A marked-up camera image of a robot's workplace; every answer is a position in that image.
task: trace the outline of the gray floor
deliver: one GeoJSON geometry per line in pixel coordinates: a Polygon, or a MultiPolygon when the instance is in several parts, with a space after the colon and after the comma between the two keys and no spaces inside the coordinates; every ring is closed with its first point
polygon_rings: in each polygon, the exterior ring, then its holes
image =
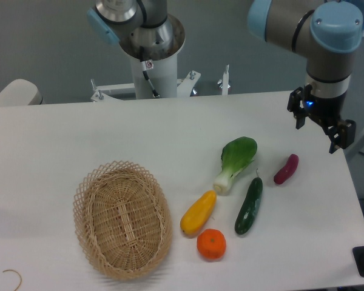
{"type": "MultiPolygon", "coordinates": [[[[119,48],[102,43],[86,21],[86,11],[94,2],[0,1],[0,91],[22,78],[36,84],[48,104],[88,102],[91,78],[98,85],[132,82],[129,62],[119,48]]],[[[230,64],[231,93],[293,90],[303,84],[303,58],[248,33],[251,3],[168,1],[169,13],[186,31],[178,77],[184,78],[190,70],[200,72],[201,95],[220,93],[215,84],[226,64],[230,64]]],[[[355,120],[359,130],[364,127],[364,39],[342,115],[355,120]]],[[[357,194],[364,198],[364,156],[356,155],[348,165],[357,194]]]]}

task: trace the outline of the yellow squash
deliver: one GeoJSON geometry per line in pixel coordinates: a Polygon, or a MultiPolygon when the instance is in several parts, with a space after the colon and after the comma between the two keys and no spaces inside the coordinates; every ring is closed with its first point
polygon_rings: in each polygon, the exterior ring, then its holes
{"type": "Polygon", "coordinates": [[[215,191],[205,192],[183,215],[181,219],[182,231],[187,235],[198,232],[212,214],[216,200],[217,194],[215,191]]]}

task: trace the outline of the toy vegetable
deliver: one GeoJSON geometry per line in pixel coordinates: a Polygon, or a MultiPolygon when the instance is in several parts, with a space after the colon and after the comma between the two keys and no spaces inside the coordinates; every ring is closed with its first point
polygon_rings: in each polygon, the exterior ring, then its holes
{"type": "Polygon", "coordinates": [[[217,229],[206,229],[197,238],[197,249],[207,259],[220,259],[226,250],[225,237],[217,229]]]}
{"type": "Polygon", "coordinates": [[[221,154],[222,171],[214,181],[214,190],[226,193],[236,176],[253,161],[256,151],[257,143],[252,138],[242,136],[228,143],[221,154]]]}
{"type": "Polygon", "coordinates": [[[248,187],[247,195],[236,219],[235,231],[238,235],[245,234],[253,225],[259,211],[262,191],[263,182],[257,176],[248,187]]]}
{"type": "Polygon", "coordinates": [[[187,235],[198,232],[212,214],[216,200],[216,192],[210,190],[195,201],[181,218],[180,226],[182,231],[187,235]]]}
{"type": "Polygon", "coordinates": [[[275,184],[282,185],[286,180],[288,180],[297,170],[298,163],[299,157],[295,154],[291,154],[287,163],[275,174],[275,184]]]}

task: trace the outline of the fake fruit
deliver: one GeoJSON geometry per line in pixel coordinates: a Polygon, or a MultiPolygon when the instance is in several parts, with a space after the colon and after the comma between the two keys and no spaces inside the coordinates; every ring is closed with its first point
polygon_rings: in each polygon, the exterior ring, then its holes
{"type": "Polygon", "coordinates": [[[247,195],[238,213],[235,231],[238,235],[245,234],[253,225],[260,207],[261,193],[263,192],[263,182],[256,177],[248,187],[247,195]]]}
{"type": "Polygon", "coordinates": [[[216,200],[216,192],[210,190],[195,201],[181,218],[180,226],[182,231],[187,235],[193,235],[198,232],[212,214],[216,200]]]}
{"type": "Polygon", "coordinates": [[[282,185],[286,180],[288,180],[297,170],[298,162],[299,157],[295,154],[291,154],[285,166],[274,176],[275,184],[282,185]]]}
{"type": "Polygon", "coordinates": [[[220,259],[226,250],[225,237],[217,229],[206,229],[197,238],[197,249],[207,259],[220,259]]]}

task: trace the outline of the cucumber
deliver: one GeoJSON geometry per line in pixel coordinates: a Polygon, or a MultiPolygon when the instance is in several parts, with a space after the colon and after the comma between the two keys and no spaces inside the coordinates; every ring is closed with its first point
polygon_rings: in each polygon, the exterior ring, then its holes
{"type": "Polygon", "coordinates": [[[245,234],[253,225],[260,207],[263,181],[256,177],[248,187],[244,203],[238,213],[235,231],[238,235],[245,234]]]}

